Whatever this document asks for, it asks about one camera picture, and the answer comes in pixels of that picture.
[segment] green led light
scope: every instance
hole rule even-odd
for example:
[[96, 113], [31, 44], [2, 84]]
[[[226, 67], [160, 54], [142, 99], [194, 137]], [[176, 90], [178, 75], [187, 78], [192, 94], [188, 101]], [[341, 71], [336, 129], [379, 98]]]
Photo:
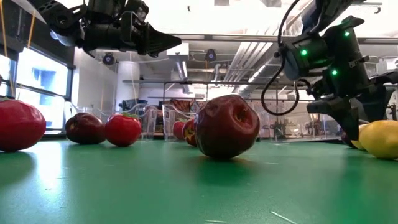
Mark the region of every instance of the green led light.
[[304, 49], [304, 50], [301, 51], [301, 55], [306, 56], [307, 54], [308, 54], [307, 50]]

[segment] apple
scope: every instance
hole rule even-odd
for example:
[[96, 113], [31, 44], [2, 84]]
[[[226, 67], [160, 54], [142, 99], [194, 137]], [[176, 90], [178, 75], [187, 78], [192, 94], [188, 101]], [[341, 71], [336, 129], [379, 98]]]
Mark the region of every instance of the apple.
[[195, 119], [191, 118], [189, 119], [185, 124], [184, 127], [182, 128], [182, 133], [184, 136], [185, 141], [190, 144], [191, 146], [197, 146], [197, 140], [195, 137], [195, 124], [194, 124]]
[[112, 115], [105, 125], [105, 136], [111, 144], [127, 147], [134, 144], [141, 135], [141, 122], [133, 115]]
[[99, 144], [105, 141], [105, 125], [89, 113], [77, 113], [65, 125], [67, 138], [78, 144]]
[[239, 95], [213, 98], [195, 115], [198, 147], [214, 159], [230, 159], [247, 151], [259, 130], [257, 113]]
[[176, 121], [173, 124], [173, 135], [178, 139], [178, 140], [184, 140], [184, 135], [182, 133], [182, 129], [184, 127], [185, 121], [180, 120]]
[[0, 101], [0, 151], [16, 152], [35, 145], [44, 135], [45, 119], [20, 100]]

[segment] wire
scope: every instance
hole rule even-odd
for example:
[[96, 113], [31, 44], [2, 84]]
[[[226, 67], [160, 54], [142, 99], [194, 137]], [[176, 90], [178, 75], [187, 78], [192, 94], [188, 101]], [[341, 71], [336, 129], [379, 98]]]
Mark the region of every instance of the wire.
[[33, 11], [32, 22], [30, 23], [29, 39], [27, 40], [27, 48], [30, 48], [30, 43], [32, 43], [33, 28], [35, 26], [36, 10]]
[[[297, 5], [297, 3], [299, 3], [300, 0], [295, 0], [290, 7], [288, 8], [288, 10], [286, 11], [284, 17], [282, 18], [282, 21], [280, 22], [280, 26], [279, 26], [279, 31], [278, 31], [278, 47], [282, 46], [282, 29], [284, 27], [284, 24], [287, 20], [287, 17], [289, 16], [290, 12], [293, 10], [293, 8]], [[310, 84], [308, 81], [304, 80], [304, 79], [299, 79], [297, 81], [294, 81], [294, 92], [296, 94], [296, 98], [294, 101], [293, 106], [284, 112], [278, 113], [278, 112], [273, 112], [271, 111], [267, 105], [266, 102], [264, 101], [265, 95], [266, 95], [266, 91], [268, 90], [268, 88], [271, 86], [271, 84], [276, 80], [276, 78], [278, 77], [278, 75], [283, 71], [283, 69], [285, 68], [285, 64], [286, 64], [286, 58], [285, 55], [283, 53], [280, 54], [280, 56], [282, 57], [282, 65], [280, 65], [280, 68], [278, 69], [278, 71], [275, 72], [275, 74], [272, 76], [271, 80], [269, 80], [269, 82], [266, 84], [266, 86], [264, 87], [264, 89], [262, 90], [261, 93], [261, 105], [262, 107], [265, 109], [266, 112], [268, 112], [271, 115], [274, 116], [283, 116], [286, 115], [290, 112], [292, 112], [298, 105], [299, 101], [300, 101], [300, 93], [299, 93], [299, 89], [297, 88], [297, 83], [298, 82], [304, 82], [307, 86], [308, 84]]]

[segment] ductwork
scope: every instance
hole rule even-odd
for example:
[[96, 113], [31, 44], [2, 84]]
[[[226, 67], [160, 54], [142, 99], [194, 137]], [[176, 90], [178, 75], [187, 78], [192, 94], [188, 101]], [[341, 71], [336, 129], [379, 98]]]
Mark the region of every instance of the ductwork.
[[[290, 30], [291, 27], [302, 27], [302, 21], [300, 19], [301, 14], [304, 11], [310, 9], [310, 6], [312, 4], [314, 4], [313, 1], [309, 1], [308, 3], [306, 3], [306, 5], [304, 5], [304, 7], [300, 9], [300, 13], [297, 14], [290, 21], [288, 21], [284, 32], [286, 32], [287, 30]], [[289, 34], [290, 35], [300, 35], [299, 32], [300, 32], [300, 29], [295, 29], [293, 31], [290, 30]], [[262, 62], [264, 62], [264, 64], [262, 64], [261, 66], [265, 65], [265, 68], [263, 68], [262, 72], [260, 74], [257, 74], [257, 76], [255, 76], [255, 77], [253, 76], [257, 71], [250, 74], [249, 77], [251, 77], [250, 81], [252, 81], [252, 82], [266, 82], [279, 69], [279, 67], [275, 66], [275, 64], [280, 64], [279, 59], [274, 58], [274, 52], [278, 51], [278, 44], [277, 43], [266, 43], [264, 48], [265, 48], [265, 51], [263, 53], [259, 54], [258, 57], [255, 58], [257, 60], [253, 60], [249, 64], [251, 67], [253, 67], [253, 66], [255, 66], [255, 64], [258, 61], [262, 61]], [[245, 76], [245, 74], [246, 73], [242, 73], [234, 81], [239, 82]], [[257, 88], [257, 86], [254, 86], [254, 85], [247, 85], [244, 88], [242, 88], [242, 86], [241, 86], [239, 89], [240, 90], [239, 94], [244, 94], [244, 93], [247, 93], [248, 91], [253, 91], [256, 88]]]
[[[272, 27], [268, 27], [268, 29], [265, 32], [260, 30], [257, 34], [263, 35], [265, 33], [265, 35], [273, 35], [276, 32], [277, 27], [278, 25], [276, 24]], [[237, 67], [240, 70], [233, 72], [231, 76], [228, 77], [229, 79], [227, 79], [226, 81], [236, 82], [237, 80], [242, 79], [242, 77], [247, 73], [245, 69], [252, 68], [258, 62], [258, 60], [265, 54], [268, 47], [271, 46], [271, 43], [246, 43], [246, 44], [249, 44], [249, 47], [245, 51], [246, 57], [240, 58], [239, 66]]]
[[216, 66], [214, 67], [214, 73], [215, 73], [215, 75], [214, 75], [214, 80], [213, 80], [213, 82], [217, 82], [218, 75], [220, 74], [220, 67], [221, 67], [221, 64], [216, 64]]
[[[176, 63], [177, 70], [178, 70], [178, 75], [181, 80], [185, 81], [188, 79], [188, 72], [187, 72], [187, 63], [185, 61], [177, 61]], [[190, 87], [189, 85], [182, 85], [182, 93], [184, 94], [190, 94]]]
[[[189, 55], [189, 45], [187, 43], [182, 43], [176, 47], [168, 49], [166, 53], [170, 59], [175, 60], [180, 80], [181, 81], [187, 80], [188, 79], [187, 61]], [[189, 85], [182, 85], [182, 90], [184, 94], [191, 93]]]
[[[246, 32], [248, 35], [263, 35], [267, 30], [249, 30]], [[224, 77], [224, 81], [230, 82], [235, 76], [238, 76], [241, 72], [240, 69], [243, 68], [246, 61], [251, 59], [252, 54], [256, 53], [258, 43], [250, 43], [250, 42], [242, 42], [239, 46], [236, 55], [229, 66], [226, 76]]]

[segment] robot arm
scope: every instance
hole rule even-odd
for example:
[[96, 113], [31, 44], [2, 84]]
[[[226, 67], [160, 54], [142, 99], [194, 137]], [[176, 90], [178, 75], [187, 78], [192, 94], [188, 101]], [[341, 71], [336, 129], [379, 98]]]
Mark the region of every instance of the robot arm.
[[302, 16], [303, 34], [317, 34], [326, 29], [352, 4], [365, 0], [315, 0], [311, 8]]
[[[359, 51], [354, 31], [356, 26], [364, 23], [363, 19], [349, 16], [319, 36], [319, 32], [351, 4], [361, 2], [363, 0], [316, 0], [311, 10], [303, 15], [303, 34], [283, 41], [279, 46], [279, 54], [276, 54], [282, 56], [280, 70], [283, 69], [288, 79], [302, 81], [305, 77], [322, 77], [313, 85], [307, 82], [307, 93], [315, 98], [307, 105], [307, 111], [331, 116], [352, 140], [357, 140], [359, 135], [358, 108], [351, 107], [350, 99], [356, 98], [363, 104], [369, 121], [383, 119], [388, 103], [385, 99], [391, 95], [384, 84], [398, 82], [398, 71], [368, 77], [364, 62], [369, 57], [363, 57]], [[319, 68], [324, 69], [322, 72], [312, 72]]]
[[63, 45], [94, 49], [133, 50], [156, 57], [181, 44], [181, 39], [156, 31], [145, 22], [149, 8], [141, 0], [91, 0], [66, 8], [54, 0], [28, 0]]

